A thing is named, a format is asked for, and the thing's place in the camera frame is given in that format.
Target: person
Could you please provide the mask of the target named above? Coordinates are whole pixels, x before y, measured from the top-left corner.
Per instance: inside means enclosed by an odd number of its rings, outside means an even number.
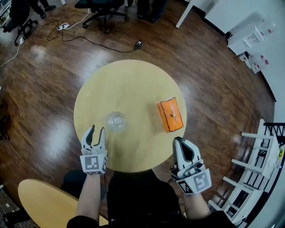
[[[46,17],[45,12],[40,8],[38,5],[38,0],[27,0],[28,4],[32,9],[41,16],[41,19],[44,19]],[[45,8],[45,11],[53,10],[56,8],[55,5],[49,5],[47,0],[40,0],[41,4]]]
[[[167,0],[153,0],[152,2],[152,13],[148,16],[150,10],[149,0],[138,0],[138,19],[148,19],[150,22],[156,22],[162,15]]]
[[[66,181],[61,188],[66,192],[72,190],[70,194],[74,196],[80,195],[76,216],[67,228],[99,227],[100,175],[77,172],[76,178],[68,178],[75,181]],[[183,198],[187,218],[181,213],[173,188],[159,180],[152,170],[133,174],[115,171],[107,192],[109,224],[104,227],[235,227],[223,211],[211,214],[201,194]]]

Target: black office chair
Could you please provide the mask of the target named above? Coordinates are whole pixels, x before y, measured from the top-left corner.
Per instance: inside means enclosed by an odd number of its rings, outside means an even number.
[[[10,18],[11,20],[5,26],[3,26],[3,32],[10,33],[13,29],[18,27],[18,35],[14,41],[15,46],[18,45],[17,39],[23,33],[25,38],[28,38],[29,34],[26,33],[26,28],[33,28],[33,24],[37,24],[36,20],[28,19],[30,13],[30,6],[25,0],[12,0],[10,8]]]
[[[128,21],[129,17],[125,13],[116,12],[116,10],[124,4],[124,0],[80,0],[75,4],[75,8],[78,9],[86,9],[90,8],[91,12],[96,13],[86,21],[82,23],[83,28],[87,28],[89,21],[95,20],[96,18],[102,16],[104,22],[104,32],[105,34],[109,34],[110,31],[107,27],[106,15],[117,15],[124,16],[125,20]]]

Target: black sleeve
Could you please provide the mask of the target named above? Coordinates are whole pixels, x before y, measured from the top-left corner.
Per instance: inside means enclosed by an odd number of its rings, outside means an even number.
[[[66,228],[78,228],[78,227],[92,227],[97,228],[99,224],[96,220],[85,216],[76,216],[69,220]]]
[[[217,211],[210,214],[208,217],[201,220],[187,220],[185,222],[189,224],[189,227],[226,227],[226,228],[235,228],[236,226],[228,219],[226,214],[223,211]]]

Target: wooden floor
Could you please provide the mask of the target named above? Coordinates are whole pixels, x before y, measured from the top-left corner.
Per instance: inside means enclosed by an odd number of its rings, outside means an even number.
[[[18,56],[0,68],[2,103],[11,115],[10,141],[0,141],[0,181],[5,191],[20,203],[17,186],[26,178],[46,181],[59,187],[63,176],[80,169],[80,142],[75,134],[73,108],[82,84],[100,67],[122,59],[150,62],[165,70],[180,87],[187,105],[185,138],[196,144],[210,168],[212,188],[203,193],[212,198],[224,175],[232,172],[231,159],[242,154],[240,133],[254,132],[259,119],[273,121],[274,102],[259,75],[246,68],[228,48],[224,37],[205,24],[195,11],[182,26],[175,24],[185,5],[169,0],[162,19],[155,24],[136,19],[136,7],[128,10],[130,21],[108,18],[111,33],[102,32],[101,20],[88,29],[78,25],[64,38],[85,36],[109,47],[130,50],[137,40],[142,49],[118,53],[85,40],[48,42],[47,35],[56,23],[74,24],[87,10],[75,9],[74,3],[48,12],[44,20],[20,47]],[[13,57],[15,31],[0,34],[0,64]],[[170,179],[172,158],[157,169]],[[107,172],[107,181],[111,171]],[[181,196],[178,187],[171,184]],[[102,204],[106,216],[106,200]]]

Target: person's right arm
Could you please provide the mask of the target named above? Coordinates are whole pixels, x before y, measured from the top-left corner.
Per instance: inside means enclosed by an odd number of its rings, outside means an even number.
[[[201,194],[184,195],[184,207],[186,217],[190,220],[203,219],[211,214]]]

